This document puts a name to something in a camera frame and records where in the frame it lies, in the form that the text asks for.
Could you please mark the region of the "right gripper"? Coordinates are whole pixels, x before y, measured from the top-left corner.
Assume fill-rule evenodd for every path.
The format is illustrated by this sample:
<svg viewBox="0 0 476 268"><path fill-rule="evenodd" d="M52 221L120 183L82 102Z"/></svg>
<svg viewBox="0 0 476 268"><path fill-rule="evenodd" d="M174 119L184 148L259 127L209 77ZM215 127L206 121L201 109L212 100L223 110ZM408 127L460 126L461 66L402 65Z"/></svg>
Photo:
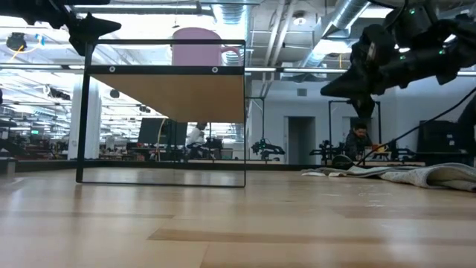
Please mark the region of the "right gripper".
<svg viewBox="0 0 476 268"><path fill-rule="evenodd" d="M375 107L372 95L382 95L384 75L380 70L396 54L395 41L384 26L364 28L359 41L352 45L350 70L321 88L321 95L351 98L360 118L369 118Z"/></svg>

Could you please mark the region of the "fluorescent ceiling light strip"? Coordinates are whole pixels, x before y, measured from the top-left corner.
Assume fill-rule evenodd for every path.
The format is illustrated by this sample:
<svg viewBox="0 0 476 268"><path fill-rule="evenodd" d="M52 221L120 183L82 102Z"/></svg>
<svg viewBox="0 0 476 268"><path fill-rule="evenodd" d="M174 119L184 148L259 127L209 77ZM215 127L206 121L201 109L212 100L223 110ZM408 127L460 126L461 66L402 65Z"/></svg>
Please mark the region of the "fluorescent ceiling light strip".
<svg viewBox="0 0 476 268"><path fill-rule="evenodd" d="M343 74L347 69L342 68L282 68L282 73L307 73L307 74Z"/></svg>

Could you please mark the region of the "pink ceramic mug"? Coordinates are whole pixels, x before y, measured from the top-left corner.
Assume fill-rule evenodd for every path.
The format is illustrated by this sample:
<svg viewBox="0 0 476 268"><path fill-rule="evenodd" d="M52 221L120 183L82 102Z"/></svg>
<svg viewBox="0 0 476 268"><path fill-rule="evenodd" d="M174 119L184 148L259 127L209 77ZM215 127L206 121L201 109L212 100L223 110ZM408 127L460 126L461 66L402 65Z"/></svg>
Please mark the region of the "pink ceramic mug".
<svg viewBox="0 0 476 268"><path fill-rule="evenodd" d="M181 28L174 32L173 39L216 39L221 40L219 34L204 28ZM225 52L233 52L238 56L240 65L240 51L235 47L216 45L171 45L173 66L221 66L222 55Z"/></svg>

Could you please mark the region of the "large silver ventilation duct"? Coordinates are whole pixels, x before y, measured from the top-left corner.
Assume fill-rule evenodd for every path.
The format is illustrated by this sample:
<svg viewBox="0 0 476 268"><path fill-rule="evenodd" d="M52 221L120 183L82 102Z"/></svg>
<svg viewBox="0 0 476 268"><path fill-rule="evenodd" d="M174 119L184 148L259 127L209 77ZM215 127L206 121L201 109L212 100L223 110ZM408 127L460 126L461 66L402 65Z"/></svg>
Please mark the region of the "large silver ventilation duct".
<svg viewBox="0 0 476 268"><path fill-rule="evenodd" d="M333 12L321 17L312 32L312 49L300 61L301 68L316 68L329 52L319 45L333 30L348 30L358 17L370 6L368 0L338 0Z"/></svg>

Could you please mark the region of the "black metal gantry frame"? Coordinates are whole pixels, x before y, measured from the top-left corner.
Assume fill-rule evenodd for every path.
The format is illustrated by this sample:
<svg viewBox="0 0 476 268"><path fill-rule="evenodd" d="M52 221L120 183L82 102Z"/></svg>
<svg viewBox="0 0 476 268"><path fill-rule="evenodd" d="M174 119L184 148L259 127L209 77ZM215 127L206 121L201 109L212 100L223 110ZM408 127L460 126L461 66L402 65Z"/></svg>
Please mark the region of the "black metal gantry frame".
<svg viewBox="0 0 476 268"><path fill-rule="evenodd" d="M352 102L351 100L328 100L328 105L327 105L327 110L328 110L328 127L329 127L329 142L331 143L332 145L332 139L333 139L333 136L332 136L332 105L334 103L344 103L346 105L351 105L352 106ZM374 107L374 110L373 110L373 113L376 111L376 118L377 118L377 134L378 134L378 142L382 142L382 113L381 113L381 101L375 101L374 102L376 108Z"/></svg>

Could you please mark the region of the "black computer monitor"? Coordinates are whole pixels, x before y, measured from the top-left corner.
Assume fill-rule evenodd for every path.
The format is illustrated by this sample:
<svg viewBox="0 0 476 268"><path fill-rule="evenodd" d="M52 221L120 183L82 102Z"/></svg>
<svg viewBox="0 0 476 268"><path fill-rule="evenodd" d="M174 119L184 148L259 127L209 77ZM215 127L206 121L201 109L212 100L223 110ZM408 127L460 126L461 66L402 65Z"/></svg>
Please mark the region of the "black computer monitor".
<svg viewBox="0 0 476 268"><path fill-rule="evenodd" d="M143 118L138 136L138 143L163 144L166 141L167 131L164 129L167 119Z"/></svg>
<svg viewBox="0 0 476 268"><path fill-rule="evenodd" d="M182 146L187 139L187 123L176 121L166 122L166 141L167 145Z"/></svg>

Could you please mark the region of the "black aluminium table frame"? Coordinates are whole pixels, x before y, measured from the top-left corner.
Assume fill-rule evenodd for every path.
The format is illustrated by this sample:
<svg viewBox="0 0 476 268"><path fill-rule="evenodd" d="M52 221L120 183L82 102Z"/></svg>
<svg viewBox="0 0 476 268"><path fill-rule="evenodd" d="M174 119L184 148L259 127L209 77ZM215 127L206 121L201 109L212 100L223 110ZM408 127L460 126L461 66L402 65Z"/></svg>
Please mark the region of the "black aluminium table frame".
<svg viewBox="0 0 476 268"><path fill-rule="evenodd" d="M65 170L76 169L77 162L73 160L16 160L14 162L17 173L47 171L47 170ZM267 164L258 161L246 162L243 164L238 161L226 163L218 162L131 162L131 161L109 161L109 160L87 160L84 168L158 168L158 169L182 169L182 170L265 170L265 171L299 171L321 168L321 165L284 165L277 162L268 162Z"/></svg>

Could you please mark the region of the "grey door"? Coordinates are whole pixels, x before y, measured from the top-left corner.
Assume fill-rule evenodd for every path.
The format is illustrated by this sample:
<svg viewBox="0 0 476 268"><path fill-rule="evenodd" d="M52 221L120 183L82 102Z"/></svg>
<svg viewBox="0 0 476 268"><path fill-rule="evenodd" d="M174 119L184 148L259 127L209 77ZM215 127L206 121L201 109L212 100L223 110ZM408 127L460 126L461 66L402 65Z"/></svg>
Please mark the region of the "grey door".
<svg viewBox="0 0 476 268"><path fill-rule="evenodd" d="M288 117L287 163L313 165L316 160L310 153L316 148L315 117Z"/></svg>

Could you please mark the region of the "wooden shelf black metal frame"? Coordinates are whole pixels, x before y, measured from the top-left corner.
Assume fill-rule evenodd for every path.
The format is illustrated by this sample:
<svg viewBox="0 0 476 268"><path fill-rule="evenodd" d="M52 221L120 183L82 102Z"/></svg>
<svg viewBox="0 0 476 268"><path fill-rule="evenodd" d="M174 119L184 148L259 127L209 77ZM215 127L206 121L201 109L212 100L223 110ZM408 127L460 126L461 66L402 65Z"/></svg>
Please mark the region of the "wooden shelf black metal frame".
<svg viewBox="0 0 476 268"><path fill-rule="evenodd" d="M91 59L98 45L171 45L183 48L218 45L225 49L235 48L238 54L246 51L246 42L243 39L99 39L87 42L76 182L84 182L91 79L125 93L177 123L246 123L245 63L238 66L222 66L220 63L185 66L95 66Z"/></svg>

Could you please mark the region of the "person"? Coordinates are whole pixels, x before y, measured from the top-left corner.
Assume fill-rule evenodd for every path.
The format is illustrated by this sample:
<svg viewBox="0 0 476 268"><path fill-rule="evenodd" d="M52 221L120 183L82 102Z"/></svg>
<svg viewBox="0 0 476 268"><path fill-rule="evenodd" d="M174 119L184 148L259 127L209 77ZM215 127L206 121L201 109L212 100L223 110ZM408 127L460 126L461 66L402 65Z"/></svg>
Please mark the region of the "person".
<svg viewBox="0 0 476 268"><path fill-rule="evenodd" d="M207 125L207 122L199 122L189 134L186 140L189 159L203 157L203 144L205 143L205 128Z"/></svg>
<svg viewBox="0 0 476 268"><path fill-rule="evenodd" d="M373 142L367 133L367 125L364 123L357 123L347 134L344 144L345 155L351 160L356 161L365 151L366 147L372 146Z"/></svg>

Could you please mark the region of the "black equipment case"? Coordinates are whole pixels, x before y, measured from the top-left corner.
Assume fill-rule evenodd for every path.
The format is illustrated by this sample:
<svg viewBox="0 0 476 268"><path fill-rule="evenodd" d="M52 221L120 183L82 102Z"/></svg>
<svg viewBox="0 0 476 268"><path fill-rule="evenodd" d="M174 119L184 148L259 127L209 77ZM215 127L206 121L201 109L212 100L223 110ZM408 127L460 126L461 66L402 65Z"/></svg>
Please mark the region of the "black equipment case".
<svg viewBox="0 0 476 268"><path fill-rule="evenodd" d="M462 154L457 144L457 125L451 121L420 121L416 159L426 165L460 162Z"/></svg>

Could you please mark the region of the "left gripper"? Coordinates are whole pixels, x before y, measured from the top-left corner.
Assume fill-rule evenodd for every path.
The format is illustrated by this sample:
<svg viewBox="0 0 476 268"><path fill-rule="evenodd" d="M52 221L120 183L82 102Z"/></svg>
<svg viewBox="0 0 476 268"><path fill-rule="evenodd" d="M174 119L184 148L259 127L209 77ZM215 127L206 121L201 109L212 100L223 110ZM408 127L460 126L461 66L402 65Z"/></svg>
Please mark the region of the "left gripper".
<svg viewBox="0 0 476 268"><path fill-rule="evenodd" d="M94 17L87 13L86 17L79 17L73 10L69 10L60 0L48 0L53 8L53 14L48 19L53 29L66 26L69 33L69 42L80 56L86 54L86 44L98 40L100 36L110 34L121 28L121 23Z"/></svg>

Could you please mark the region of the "ribbed silver ventilation duct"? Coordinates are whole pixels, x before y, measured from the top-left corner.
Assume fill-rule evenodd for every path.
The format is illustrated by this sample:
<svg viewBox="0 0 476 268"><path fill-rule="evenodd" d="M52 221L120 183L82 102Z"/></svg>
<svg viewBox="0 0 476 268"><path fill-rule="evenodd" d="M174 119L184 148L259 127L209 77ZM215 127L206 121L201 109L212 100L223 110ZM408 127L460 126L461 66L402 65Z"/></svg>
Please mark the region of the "ribbed silver ventilation duct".
<svg viewBox="0 0 476 268"><path fill-rule="evenodd" d="M241 4L215 4L216 32L223 39L248 39L251 7Z"/></svg>

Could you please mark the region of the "grey folded towel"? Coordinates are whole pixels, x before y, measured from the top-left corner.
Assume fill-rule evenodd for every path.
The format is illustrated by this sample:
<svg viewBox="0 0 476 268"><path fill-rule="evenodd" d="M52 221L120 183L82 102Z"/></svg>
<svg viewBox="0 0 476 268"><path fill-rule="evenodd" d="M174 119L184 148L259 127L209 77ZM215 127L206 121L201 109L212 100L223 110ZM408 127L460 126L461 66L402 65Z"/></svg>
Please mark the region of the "grey folded towel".
<svg viewBox="0 0 476 268"><path fill-rule="evenodd" d="M427 167L381 166L363 168L352 166L348 169L321 167L302 170L317 171L327 176L331 172L345 173L346 177L382 179L389 182L414 185L420 188L450 188L476 193L476 167L460 163L444 163Z"/></svg>

